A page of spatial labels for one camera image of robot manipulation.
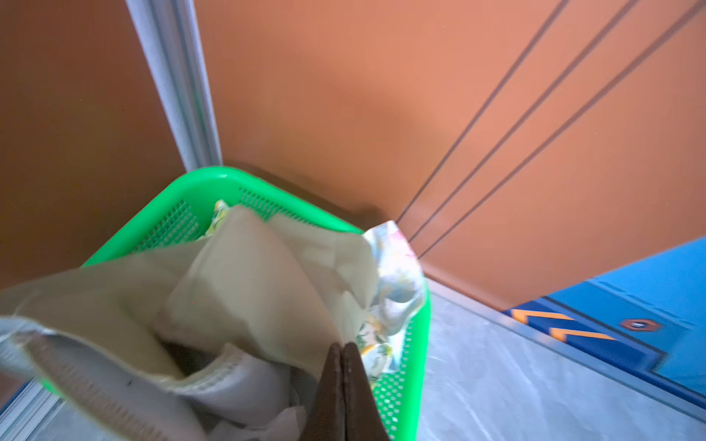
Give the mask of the green plastic basket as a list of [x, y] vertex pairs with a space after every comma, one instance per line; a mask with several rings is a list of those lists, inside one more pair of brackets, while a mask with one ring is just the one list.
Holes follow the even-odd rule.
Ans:
[[[91, 266], [207, 238], [204, 233], [218, 200], [224, 200], [231, 209], [250, 209], [263, 221], [283, 215], [334, 232], [363, 237], [367, 232], [246, 172], [209, 167], [169, 185], [99, 250]], [[429, 308], [425, 303], [407, 327], [401, 369], [375, 383], [369, 382], [390, 438], [408, 440], [417, 433], [428, 326]]]

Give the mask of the olive green skirt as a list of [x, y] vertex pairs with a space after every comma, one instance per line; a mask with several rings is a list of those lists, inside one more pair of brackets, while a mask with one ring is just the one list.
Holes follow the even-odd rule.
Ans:
[[235, 207], [211, 237], [3, 290], [1, 369], [129, 440], [299, 440], [377, 285], [363, 236]]

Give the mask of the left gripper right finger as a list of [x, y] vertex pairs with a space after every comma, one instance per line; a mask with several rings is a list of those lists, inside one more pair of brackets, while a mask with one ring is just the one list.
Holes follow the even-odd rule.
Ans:
[[355, 343], [342, 350], [345, 439], [347, 441], [389, 441], [378, 411], [362, 357]]

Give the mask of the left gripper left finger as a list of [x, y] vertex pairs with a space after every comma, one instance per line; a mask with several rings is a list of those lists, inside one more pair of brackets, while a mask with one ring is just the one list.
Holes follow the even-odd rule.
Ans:
[[343, 441], [346, 411], [342, 348], [331, 345], [300, 441]]

